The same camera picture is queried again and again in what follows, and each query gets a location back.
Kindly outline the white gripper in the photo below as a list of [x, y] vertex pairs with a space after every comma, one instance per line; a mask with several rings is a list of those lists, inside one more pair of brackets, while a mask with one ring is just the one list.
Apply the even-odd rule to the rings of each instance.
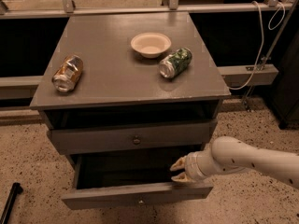
[[177, 183], [194, 183], [211, 176], [211, 155], [208, 151], [196, 151], [189, 153], [187, 157], [180, 157], [170, 167], [171, 172], [184, 170], [171, 177], [171, 180]]

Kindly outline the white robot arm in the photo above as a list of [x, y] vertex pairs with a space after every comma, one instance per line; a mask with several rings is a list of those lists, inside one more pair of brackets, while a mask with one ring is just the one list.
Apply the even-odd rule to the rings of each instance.
[[171, 179], [180, 183], [200, 182], [213, 175], [236, 174], [255, 170], [299, 189], [299, 155], [250, 146], [236, 138], [222, 136], [203, 151], [180, 157], [170, 167], [182, 170]]

